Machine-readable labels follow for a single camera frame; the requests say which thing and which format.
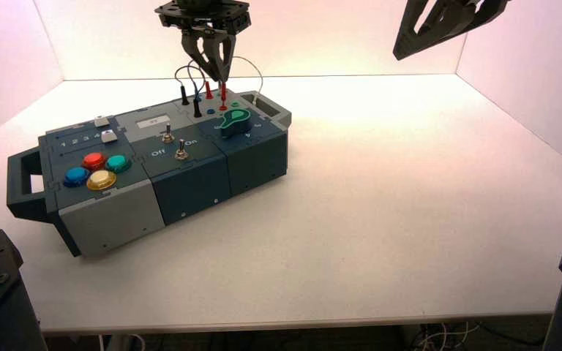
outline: red probe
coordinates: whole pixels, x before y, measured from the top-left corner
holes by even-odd
[[[214,97],[212,96],[212,91],[210,90],[210,83],[206,80],[206,99],[211,100]]]
[[[221,84],[221,101],[222,105],[219,107],[219,110],[226,111],[227,106],[225,106],[225,100],[227,99],[227,85],[225,83]]]

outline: white table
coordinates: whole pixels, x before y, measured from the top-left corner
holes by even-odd
[[[0,127],[0,228],[24,257],[44,332],[386,324],[554,307],[562,156],[454,75],[268,79],[264,93],[293,112],[288,175],[101,258],[73,258],[51,225],[9,213],[8,155],[46,130],[176,93],[170,80],[67,82]]]

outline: white wall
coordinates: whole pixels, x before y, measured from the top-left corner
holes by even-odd
[[[154,9],[168,0],[36,0],[65,79],[169,78],[187,62],[178,29]],[[398,62],[405,0],[252,0],[236,54],[265,75],[455,73],[463,38]],[[236,62],[232,75],[253,76]]]
[[[458,74],[562,154],[562,0],[511,1],[468,35]]]
[[[0,124],[60,81],[33,1],[0,0]]]

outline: floor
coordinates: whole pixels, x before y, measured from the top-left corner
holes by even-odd
[[[535,317],[508,317],[480,320],[484,327],[536,345],[524,345],[496,336],[483,328],[477,328],[468,334],[464,344],[463,335],[449,335],[445,350],[499,350],[522,351],[540,350],[541,340],[548,329],[550,315]],[[471,330],[475,321],[469,322]],[[439,324],[422,325],[427,334],[440,333]],[[447,323],[450,333],[464,332],[465,322]],[[423,350],[419,325],[374,326],[359,328],[325,328],[288,331],[242,331],[232,333],[183,333],[183,334],[149,334],[144,335],[146,351],[185,350],[185,351],[247,351],[247,350]],[[443,339],[435,337],[434,345],[426,350],[439,350]],[[78,339],[67,337],[46,339],[49,350],[78,351],[99,350],[97,336],[85,336]],[[126,350],[142,350],[141,344],[132,339]]]

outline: small label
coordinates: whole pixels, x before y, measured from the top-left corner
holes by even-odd
[[[158,157],[158,156],[162,156],[164,154],[166,154],[166,151],[165,151],[164,148],[151,153],[152,157]]]
[[[146,119],[145,121],[137,122],[137,126],[139,127],[139,129],[143,129],[169,121],[170,121],[169,116],[162,115],[162,116]]]

